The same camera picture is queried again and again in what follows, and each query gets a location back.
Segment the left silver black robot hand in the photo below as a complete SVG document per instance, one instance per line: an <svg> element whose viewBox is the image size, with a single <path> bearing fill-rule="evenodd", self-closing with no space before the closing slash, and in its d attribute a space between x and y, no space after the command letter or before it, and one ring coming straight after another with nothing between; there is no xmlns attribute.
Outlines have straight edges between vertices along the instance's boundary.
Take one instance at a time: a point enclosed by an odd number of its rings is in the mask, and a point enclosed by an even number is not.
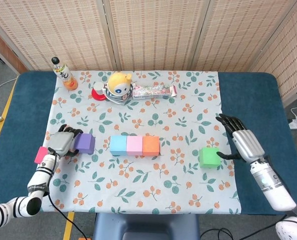
<svg viewBox="0 0 297 240"><path fill-rule="evenodd" d="M76 156L79 150L74 148L75 138L83 133L81 129L75 129L67 126L67 124L61 125L49 140L47 145L48 153L59 158Z"/></svg>

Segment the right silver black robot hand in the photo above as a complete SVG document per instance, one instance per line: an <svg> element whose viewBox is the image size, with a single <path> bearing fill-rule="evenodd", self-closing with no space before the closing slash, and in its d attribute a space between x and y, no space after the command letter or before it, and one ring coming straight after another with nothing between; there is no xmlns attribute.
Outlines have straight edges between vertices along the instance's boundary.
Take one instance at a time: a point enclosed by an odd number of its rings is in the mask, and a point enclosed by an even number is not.
<svg viewBox="0 0 297 240"><path fill-rule="evenodd" d="M264 159L265 151L253 132L245 127L242 121L234 116L220 113L215 119L225 128L236 147L235 154L224 154L217 151L216 154L224 160L243 159L251 164L259 159Z"/></svg>

